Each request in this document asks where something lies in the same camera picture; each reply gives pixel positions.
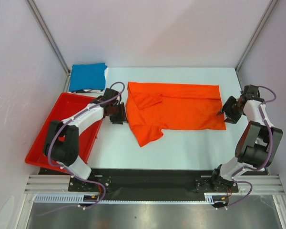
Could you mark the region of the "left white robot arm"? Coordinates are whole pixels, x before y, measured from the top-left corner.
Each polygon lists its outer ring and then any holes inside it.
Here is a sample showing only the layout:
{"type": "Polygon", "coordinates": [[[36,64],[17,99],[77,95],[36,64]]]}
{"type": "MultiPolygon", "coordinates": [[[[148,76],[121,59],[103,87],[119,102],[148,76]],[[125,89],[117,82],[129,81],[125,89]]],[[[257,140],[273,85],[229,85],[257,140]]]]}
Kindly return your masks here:
{"type": "Polygon", "coordinates": [[[91,100],[82,110],[69,118],[50,121],[43,154],[48,163],[53,161],[79,179],[84,190],[92,190],[96,179],[92,169],[80,156],[80,136],[96,122],[109,117],[112,124],[127,122],[122,91],[106,88],[104,94],[91,100]]]}

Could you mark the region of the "orange t shirt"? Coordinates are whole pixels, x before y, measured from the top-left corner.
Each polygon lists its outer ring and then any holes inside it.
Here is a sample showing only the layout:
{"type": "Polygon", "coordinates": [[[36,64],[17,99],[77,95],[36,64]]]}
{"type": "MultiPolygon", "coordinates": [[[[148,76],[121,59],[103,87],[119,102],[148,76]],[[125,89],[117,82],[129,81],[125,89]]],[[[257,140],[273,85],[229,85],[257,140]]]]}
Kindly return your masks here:
{"type": "Polygon", "coordinates": [[[126,114],[138,145],[163,136],[163,130],[226,129],[218,85],[128,82],[126,114]]]}

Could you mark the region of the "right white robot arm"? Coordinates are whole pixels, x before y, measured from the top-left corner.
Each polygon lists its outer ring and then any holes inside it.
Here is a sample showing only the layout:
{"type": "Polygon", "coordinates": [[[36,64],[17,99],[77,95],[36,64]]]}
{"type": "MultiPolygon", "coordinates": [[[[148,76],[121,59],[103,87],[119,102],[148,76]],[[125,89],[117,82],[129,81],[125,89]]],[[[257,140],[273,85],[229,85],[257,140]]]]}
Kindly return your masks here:
{"type": "Polygon", "coordinates": [[[234,157],[212,172],[210,186],[215,192],[231,188],[237,184],[237,177],[266,168],[274,159],[283,131],[271,123],[266,113],[268,102],[260,96],[259,89],[260,86],[245,86],[239,98],[230,96],[218,112],[226,116],[226,123],[236,124],[245,116],[248,124],[236,145],[234,157]]]}

